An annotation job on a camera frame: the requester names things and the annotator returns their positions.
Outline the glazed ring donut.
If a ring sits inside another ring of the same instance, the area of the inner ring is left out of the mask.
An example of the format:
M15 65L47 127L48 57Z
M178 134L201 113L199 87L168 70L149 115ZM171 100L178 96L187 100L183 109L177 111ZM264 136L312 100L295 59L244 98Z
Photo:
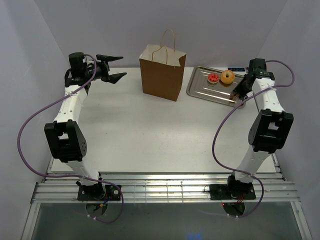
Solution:
M235 74L231 70L224 70L220 75L220 81L226 85L232 84L235 78Z

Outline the brown croissant bread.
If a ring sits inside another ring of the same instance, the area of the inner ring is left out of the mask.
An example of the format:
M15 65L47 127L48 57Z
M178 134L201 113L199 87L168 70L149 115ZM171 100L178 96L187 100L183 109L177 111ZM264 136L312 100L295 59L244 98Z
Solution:
M240 95L237 93L231 93L229 99L236 102L240 99Z

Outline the red strawberry tart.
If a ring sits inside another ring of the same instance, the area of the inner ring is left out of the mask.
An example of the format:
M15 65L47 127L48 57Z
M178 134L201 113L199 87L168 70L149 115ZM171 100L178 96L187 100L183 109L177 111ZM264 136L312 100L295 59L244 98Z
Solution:
M216 73L211 73L207 76L207 81L210 84L216 84L220 81L220 76Z

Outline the metal tongs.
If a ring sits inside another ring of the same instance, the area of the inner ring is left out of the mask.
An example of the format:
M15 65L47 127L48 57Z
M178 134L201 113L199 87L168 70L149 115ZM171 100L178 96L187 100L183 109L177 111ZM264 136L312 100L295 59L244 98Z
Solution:
M241 108L244 108L246 106L246 103L243 102L243 99L240 99L238 98L237 96L235 96L234 98L230 99L229 100L229 106L231 107L239 107L240 109Z

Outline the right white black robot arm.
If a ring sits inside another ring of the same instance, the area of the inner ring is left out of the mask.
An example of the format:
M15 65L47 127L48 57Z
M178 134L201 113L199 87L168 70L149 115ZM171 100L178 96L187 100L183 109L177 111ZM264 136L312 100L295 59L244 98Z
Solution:
M281 106L275 77L267 70L266 60L250 60L247 74L232 91L231 98L245 100L253 93L259 113L248 133L248 150L240 165L228 177L226 194L242 198L253 193L253 177L265 159L285 145L294 117Z

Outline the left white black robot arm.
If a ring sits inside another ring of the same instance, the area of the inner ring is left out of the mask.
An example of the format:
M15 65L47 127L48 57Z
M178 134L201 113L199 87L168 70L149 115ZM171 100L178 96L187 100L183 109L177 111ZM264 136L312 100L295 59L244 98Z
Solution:
M100 79L116 84L125 73L109 74L109 62L120 60L119 56L98 54L96 61L89 63L84 53L74 52L69 54L68 59L70 68L64 76L66 98L53 122L45 124L44 133L52 157L81 176L77 182L80 195L100 200L106 195L106 187L100 182L100 173L84 160L88 147L78 121L91 82Z

